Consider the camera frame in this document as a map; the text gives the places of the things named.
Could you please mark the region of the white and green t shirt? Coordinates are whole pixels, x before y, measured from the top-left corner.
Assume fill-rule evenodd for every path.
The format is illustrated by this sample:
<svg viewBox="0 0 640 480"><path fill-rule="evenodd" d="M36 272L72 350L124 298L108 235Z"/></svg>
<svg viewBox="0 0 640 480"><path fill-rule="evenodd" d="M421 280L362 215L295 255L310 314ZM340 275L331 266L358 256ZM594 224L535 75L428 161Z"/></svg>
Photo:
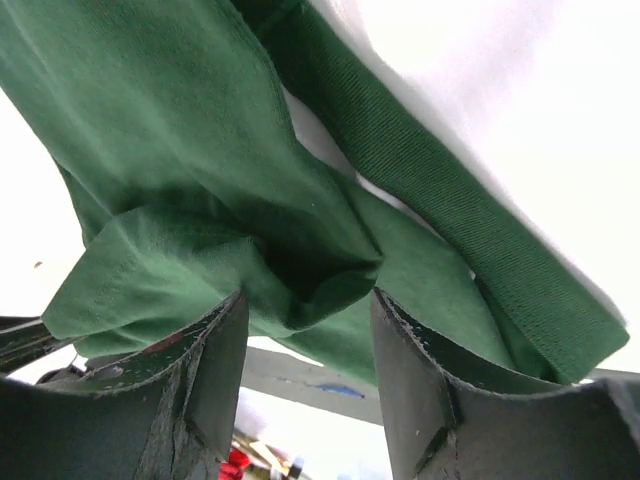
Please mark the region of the white and green t shirt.
<svg viewBox="0 0 640 480"><path fill-rule="evenodd" d="M1 87L81 225L43 321L83 356L239 290L252 333L368 383L374 288L551 382L628 342L306 1L5 1Z"/></svg>

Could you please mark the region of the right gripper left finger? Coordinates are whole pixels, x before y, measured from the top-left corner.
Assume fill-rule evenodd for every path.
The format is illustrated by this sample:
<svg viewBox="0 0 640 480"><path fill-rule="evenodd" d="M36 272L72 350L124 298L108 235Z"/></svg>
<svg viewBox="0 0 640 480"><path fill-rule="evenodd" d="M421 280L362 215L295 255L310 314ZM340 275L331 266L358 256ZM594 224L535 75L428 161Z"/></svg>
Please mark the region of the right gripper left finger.
<svg viewBox="0 0 640 480"><path fill-rule="evenodd" d="M3 378L2 478L217 478L231 448L247 338L247 300L237 292L82 378Z"/></svg>

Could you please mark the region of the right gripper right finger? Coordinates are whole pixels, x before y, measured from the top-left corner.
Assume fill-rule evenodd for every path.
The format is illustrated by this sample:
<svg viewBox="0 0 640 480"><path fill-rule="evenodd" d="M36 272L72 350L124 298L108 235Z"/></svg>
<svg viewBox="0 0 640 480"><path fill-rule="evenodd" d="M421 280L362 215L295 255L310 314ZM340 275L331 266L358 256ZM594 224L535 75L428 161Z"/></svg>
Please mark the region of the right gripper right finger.
<svg viewBox="0 0 640 480"><path fill-rule="evenodd" d="M421 325L386 292L371 308L397 479L635 479L639 378L561 386L496 365Z"/></svg>

